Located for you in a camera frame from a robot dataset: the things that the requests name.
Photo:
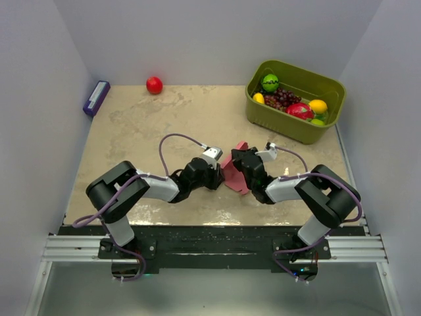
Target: pink cloth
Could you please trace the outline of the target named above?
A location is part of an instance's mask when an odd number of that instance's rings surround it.
[[[236,149],[249,149],[249,145],[246,142],[239,142]],[[240,194],[247,194],[249,189],[245,183],[243,173],[239,172],[232,163],[231,154],[225,158],[221,163],[222,173],[225,177],[225,185]]]

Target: yellow lemon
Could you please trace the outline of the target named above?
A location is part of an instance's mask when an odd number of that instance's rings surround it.
[[[328,110],[326,102],[322,100],[312,100],[310,101],[309,106],[317,115],[323,114]]]
[[[264,97],[263,97],[263,94],[261,94],[261,93],[255,93],[254,96],[253,96],[253,100],[255,100],[256,102],[264,104]]]
[[[322,120],[317,119],[317,118],[312,119],[310,122],[312,122],[315,125],[324,126],[324,122]]]

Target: grapes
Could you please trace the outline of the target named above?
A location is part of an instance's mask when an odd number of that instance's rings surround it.
[[[273,93],[268,93],[264,89],[260,89],[257,92],[263,94],[265,105],[282,112],[285,112],[290,105],[301,102],[301,97],[294,95],[290,90],[282,88],[276,89]]]

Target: olive green plastic bin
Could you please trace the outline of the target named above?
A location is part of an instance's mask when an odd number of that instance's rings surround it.
[[[329,112],[326,125],[315,125],[254,101],[252,99],[253,92],[260,89],[260,81],[267,74],[275,74],[280,81],[280,87],[291,90],[295,95],[302,97],[304,103],[313,99],[325,101]],[[313,144],[337,122],[347,92],[336,80],[281,61],[265,61],[247,85],[245,94],[247,97],[245,112],[250,122],[274,130],[303,144]]]

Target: red apple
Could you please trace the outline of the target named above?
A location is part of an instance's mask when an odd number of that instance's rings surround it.
[[[287,108],[286,112],[303,120],[312,120],[314,118],[311,108],[305,103],[292,104]]]
[[[158,77],[150,77],[146,80],[146,88],[150,94],[159,94],[162,91],[162,81]]]

